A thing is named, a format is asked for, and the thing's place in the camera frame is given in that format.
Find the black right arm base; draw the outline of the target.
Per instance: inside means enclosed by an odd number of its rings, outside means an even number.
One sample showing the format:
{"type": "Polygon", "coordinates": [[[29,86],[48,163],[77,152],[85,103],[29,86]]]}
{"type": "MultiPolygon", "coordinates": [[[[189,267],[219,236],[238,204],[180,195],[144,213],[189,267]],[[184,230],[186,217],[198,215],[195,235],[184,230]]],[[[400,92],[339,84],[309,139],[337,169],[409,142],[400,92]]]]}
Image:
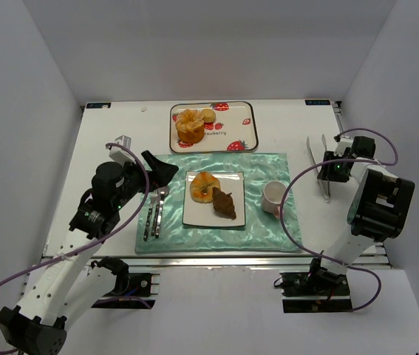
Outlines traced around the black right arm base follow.
{"type": "Polygon", "coordinates": [[[345,275],[332,283],[308,272],[285,272],[274,280],[273,287],[282,293],[285,314],[351,312],[350,287],[345,275]]]}

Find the brown chocolate croissant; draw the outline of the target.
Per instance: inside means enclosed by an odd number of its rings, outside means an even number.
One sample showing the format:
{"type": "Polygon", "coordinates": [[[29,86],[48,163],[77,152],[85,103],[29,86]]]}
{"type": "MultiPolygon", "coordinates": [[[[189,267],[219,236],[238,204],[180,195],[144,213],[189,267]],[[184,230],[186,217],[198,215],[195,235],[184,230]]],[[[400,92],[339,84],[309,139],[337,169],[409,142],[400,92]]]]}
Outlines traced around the brown chocolate croissant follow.
{"type": "Polygon", "coordinates": [[[236,219],[234,200],[231,193],[224,193],[221,189],[214,187],[212,189],[213,208],[216,214],[221,217],[236,219]]]}

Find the glazed ring bread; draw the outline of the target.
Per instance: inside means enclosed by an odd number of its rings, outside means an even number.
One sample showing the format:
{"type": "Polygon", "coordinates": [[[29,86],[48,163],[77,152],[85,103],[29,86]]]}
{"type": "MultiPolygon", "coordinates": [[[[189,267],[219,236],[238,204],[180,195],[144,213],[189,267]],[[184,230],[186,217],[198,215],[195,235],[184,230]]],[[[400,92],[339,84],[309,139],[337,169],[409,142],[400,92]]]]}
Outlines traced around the glazed ring bread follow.
{"type": "Polygon", "coordinates": [[[220,189],[220,181],[210,172],[200,172],[190,183],[191,198],[197,203],[212,203],[213,188],[220,189]]]}

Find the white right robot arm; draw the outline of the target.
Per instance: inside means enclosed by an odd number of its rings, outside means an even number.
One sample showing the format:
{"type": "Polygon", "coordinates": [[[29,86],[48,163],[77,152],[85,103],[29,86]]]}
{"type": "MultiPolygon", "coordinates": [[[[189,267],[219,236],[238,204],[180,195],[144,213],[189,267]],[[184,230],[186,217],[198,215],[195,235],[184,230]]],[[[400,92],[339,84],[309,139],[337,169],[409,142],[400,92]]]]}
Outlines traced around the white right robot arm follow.
{"type": "Polygon", "coordinates": [[[346,183],[353,178],[358,190],[347,212],[347,230],[310,265],[310,275],[337,282],[366,249],[402,232],[415,190],[415,183],[398,177],[374,159],[375,140],[365,136],[335,137],[337,147],[324,152],[332,161],[317,179],[346,183]]]}

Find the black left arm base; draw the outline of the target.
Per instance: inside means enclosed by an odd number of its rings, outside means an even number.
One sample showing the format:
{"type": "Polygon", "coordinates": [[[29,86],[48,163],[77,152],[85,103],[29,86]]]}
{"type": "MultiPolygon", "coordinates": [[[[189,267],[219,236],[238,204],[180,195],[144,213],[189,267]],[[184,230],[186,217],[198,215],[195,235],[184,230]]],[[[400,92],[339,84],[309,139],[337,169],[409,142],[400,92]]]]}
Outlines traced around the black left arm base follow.
{"type": "Polygon", "coordinates": [[[123,281],[96,301],[92,308],[150,310],[159,290],[159,270],[129,266],[123,281]]]}

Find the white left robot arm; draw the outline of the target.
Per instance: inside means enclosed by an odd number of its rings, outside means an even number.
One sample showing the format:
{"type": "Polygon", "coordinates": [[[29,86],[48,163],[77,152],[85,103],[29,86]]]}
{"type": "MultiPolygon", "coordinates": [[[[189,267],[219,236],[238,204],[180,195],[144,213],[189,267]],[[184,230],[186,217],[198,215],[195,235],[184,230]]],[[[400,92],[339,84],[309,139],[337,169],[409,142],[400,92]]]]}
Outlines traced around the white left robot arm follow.
{"type": "Polygon", "coordinates": [[[0,310],[0,330],[5,340],[26,354],[58,354],[72,324],[101,297],[119,292],[129,281],[129,267],[115,257],[92,264],[86,279],[75,282],[106,235],[120,221],[120,210],[138,193],[167,186],[178,167],[142,154],[149,165],[125,155],[100,164],[91,187],[81,196],[69,231],[56,256],[38,282],[14,308],[0,310]]]}

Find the steel serving tongs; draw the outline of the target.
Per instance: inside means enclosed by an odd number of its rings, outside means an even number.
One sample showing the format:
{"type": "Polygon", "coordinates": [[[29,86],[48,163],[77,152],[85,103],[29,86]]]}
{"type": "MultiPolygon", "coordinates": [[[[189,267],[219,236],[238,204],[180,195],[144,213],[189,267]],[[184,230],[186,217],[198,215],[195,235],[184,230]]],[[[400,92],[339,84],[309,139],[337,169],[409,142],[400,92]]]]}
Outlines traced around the steel serving tongs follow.
{"type": "MultiPolygon", "coordinates": [[[[308,157],[310,159],[311,164],[316,165],[315,157],[311,149],[311,145],[310,145],[310,137],[307,137],[306,139],[306,147],[307,147],[308,157]]],[[[324,199],[324,202],[329,203],[331,199],[330,182],[328,180],[318,179],[318,174],[320,172],[320,169],[318,167],[316,167],[313,170],[313,172],[314,172],[318,187],[321,191],[322,197],[324,199]]]]}

